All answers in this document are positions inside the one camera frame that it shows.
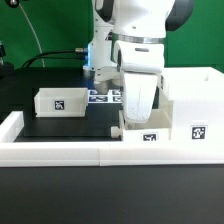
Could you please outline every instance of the white box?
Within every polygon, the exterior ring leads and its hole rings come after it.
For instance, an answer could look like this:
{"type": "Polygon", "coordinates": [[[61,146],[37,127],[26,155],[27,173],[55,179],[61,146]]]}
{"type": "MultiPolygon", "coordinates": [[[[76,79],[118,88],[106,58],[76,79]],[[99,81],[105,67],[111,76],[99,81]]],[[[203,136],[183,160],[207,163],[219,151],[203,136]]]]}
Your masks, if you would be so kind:
{"type": "Polygon", "coordinates": [[[83,117],[87,88],[40,88],[34,97],[37,117],[83,117]]]}
{"type": "Polygon", "coordinates": [[[210,67],[165,68],[158,80],[159,108],[146,124],[129,129],[120,113],[123,141],[223,142],[223,73],[210,67]]]}

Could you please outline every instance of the cable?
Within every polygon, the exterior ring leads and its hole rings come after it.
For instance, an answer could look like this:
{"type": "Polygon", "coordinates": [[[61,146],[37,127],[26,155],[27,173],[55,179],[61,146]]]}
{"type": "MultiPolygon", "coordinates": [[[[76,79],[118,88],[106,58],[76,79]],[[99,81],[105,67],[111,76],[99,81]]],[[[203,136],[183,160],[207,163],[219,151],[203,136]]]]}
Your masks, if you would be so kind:
{"type": "Polygon", "coordinates": [[[85,60],[86,58],[84,56],[78,56],[78,57],[69,57],[69,58],[65,58],[65,57],[46,57],[48,55],[56,55],[56,54],[68,54],[68,53],[75,53],[75,50],[63,50],[63,51],[48,51],[48,52],[44,52],[42,54],[39,54],[29,60],[27,60],[23,65],[22,68],[28,68],[32,65],[33,62],[35,62],[36,60],[39,59],[77,59],[77,60],[85,60]]]}
{"type": "MultiPolygon", "coordinates": [[[[40,52],[40,53],[43,53],[42,48],[41,48],[40,41],[39,41],[38,36],[37,36],[37,34],[36,34],[36,31],[35,31],[35,29],[34,29],[32,23],[31,23],[31,21],[30,21],[28,15],[26,14],[25,9],[23,8],[23,6],[22,6],[21,4],[19,4],[19,7],[20,7],[20,9],[21,9],[21,11],[22,11],[22,13],[23,13],[23,15],[24,15],[26,21],[28,22],[28,24],[29,24],[29,26],[30,26],[30,29],[32,30],[32,33],[33,33],[33,35],[34,35],[34,38],[35,38],[35,40],[36,40],[36,42],[37,42],[37,46],[38,46],[39,52],[40,52]]],[[[43,65],[43,67],[45,67],[44,59],[42,59],[42,65],[43,65]]]]}

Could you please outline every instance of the white platform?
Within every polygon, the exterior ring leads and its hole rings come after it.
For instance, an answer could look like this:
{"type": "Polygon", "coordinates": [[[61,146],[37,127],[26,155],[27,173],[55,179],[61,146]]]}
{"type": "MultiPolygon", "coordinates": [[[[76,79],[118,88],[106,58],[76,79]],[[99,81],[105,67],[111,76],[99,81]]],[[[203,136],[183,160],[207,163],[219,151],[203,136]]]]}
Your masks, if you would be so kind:
{"type": "MultiPolygon", "coordinates": [[[[189,86],[191,87],[192,80],[195,80],[192,84],[195,86],[194,91],[198,88],[198,83],[202,86],[206,86],[208,81],[210,81],[208,93],[205,89],[199,89],[194,92],[194,95],[186,94],[188,88],[183,91],[182,97],[189,98],[196,95],[197,100],[201,100],[200,93],[204,91],[206,97],[205,101],[217,99],[216,102],[210,105],[206,102],[208,108],[215,108],[213,115],[207,110],[201,111],[201,115],[209,115],[208,130],[210,138],[205,138],[201,140],[193,141],[190,138],[181,138],[184,132],[177,133],[180,138],[174,138],[173,140],[166,139],[166,137],[161,137],[160,141],[142,141],[142,137],[139,141],[121,141],[121,142],[48,142],[48,143],[14,143],[14,140],[18,136],[19,132],[24,126],[23,113],[22,112],[12,112],[9,117],[0,125],[0,166],[1,167],[29,167],[29,166],[116,166],[116,165],[165,165],[165,164],[224,164],[224,142],[222,138],[214,138],[212,125],[216,127],[222,127],[223,120],[220,120],[223,116],[223,101],[224,95],[222,90],[222,84],[224,76],[222,73],[215,71],[211,68],[194,68],[194,75],[192,70],[185,69],[191,81],[189,86]]],[[[168,85],[168,79],[174,79],[176,89],[180,85],[184,85],[188,82],[187,80],[179,80],[178,76],[180,70],[172,71],[167,69],[163,73],[163,78],[161,76],[159,87],[163,90],[164,96],[170,97],[169,99],[174,99],[176,94],[171,90],[170,85],[168,85]]],[[[175,98],[176,102],[182,102],[183,99],[175,98]]],[[[167,104],[164,103],[165,110],[167,111],[167,116],[171,114],[169,111],[173,106],[174,100],[170,100],[167,104]]],[[[154,111],[153,116],[160,116],[159,111],[154,111]]],[[[187,119],[189,111],[181,110],[183,117],[187,119]]],[[[175,120],[176,127],[178,127],[178,119],[175,120]]],[[[172,132],[174,126],[169,126],[171,123],[167,123],[164,126],[164,122],[161,119],[160,124],[151,123],[151,127],[154,129],[165,128],[165,135],[175,136],[175,132],[172,132]]],[[[196,119],[197,122],[204,125],[203,119],[196,119]]]]}

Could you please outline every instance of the small white box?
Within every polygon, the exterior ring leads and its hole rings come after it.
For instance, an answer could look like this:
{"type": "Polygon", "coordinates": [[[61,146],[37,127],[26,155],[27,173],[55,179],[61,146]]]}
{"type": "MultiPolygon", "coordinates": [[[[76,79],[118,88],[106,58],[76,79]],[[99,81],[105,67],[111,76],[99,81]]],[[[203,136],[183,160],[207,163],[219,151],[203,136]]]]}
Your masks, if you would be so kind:
{"type": "Polygon", "coordinates": [[[40,88],[34,97],[37,117],[84,117],[87,88],[40,88]]]}

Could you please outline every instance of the black table surface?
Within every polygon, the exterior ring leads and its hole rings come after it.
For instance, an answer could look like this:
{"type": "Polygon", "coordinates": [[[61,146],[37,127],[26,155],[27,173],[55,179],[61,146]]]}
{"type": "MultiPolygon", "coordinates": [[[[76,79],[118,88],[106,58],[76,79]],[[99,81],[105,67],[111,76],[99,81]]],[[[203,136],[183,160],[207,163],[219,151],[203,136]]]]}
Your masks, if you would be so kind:
{"type": "MultiPolygon", "coordinates": [[[[11,109],[25,111],[29,128],[21,141],[43,133],[31,132],[37,123],[30,102],[40,86],[72,87],[76,80],[92,88],[89,79],[74,76],[74,69],[50,70],[18,70],[0,79],[2,119],[11,109]]],[[[114,112],[108,117],[117,122],[114,112]]],[[[93,119],[89,111],[88,119],[93,119]]],[[[106,123],[89,137],[107,136],[106,123]]],[[[223,224],[224,165],[0,168],[0,223],[223,224]]]]}

